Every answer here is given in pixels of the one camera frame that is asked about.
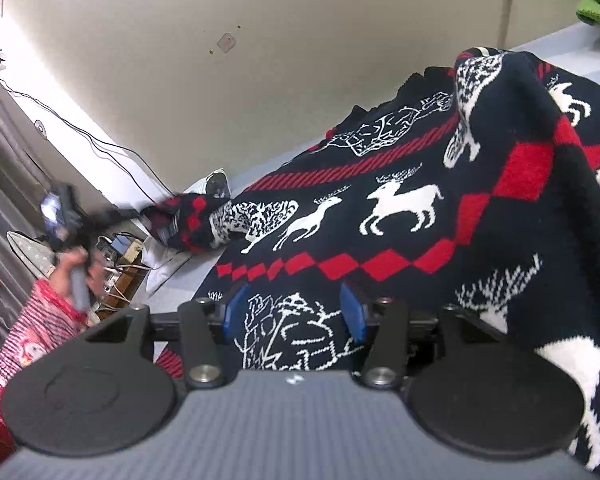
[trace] sweater sleeve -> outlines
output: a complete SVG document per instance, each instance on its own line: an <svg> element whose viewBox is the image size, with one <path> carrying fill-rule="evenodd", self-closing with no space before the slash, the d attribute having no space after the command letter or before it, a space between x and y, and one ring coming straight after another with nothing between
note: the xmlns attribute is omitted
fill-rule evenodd
<svg viewBox="0 0 600 480"><path fill-rule="evenodd" d="M39 280L0 352L0 394L23 367L71 339L84 327L86 316L61 299L48 282ZM0 462L14 445L0 417Z"/></svg>

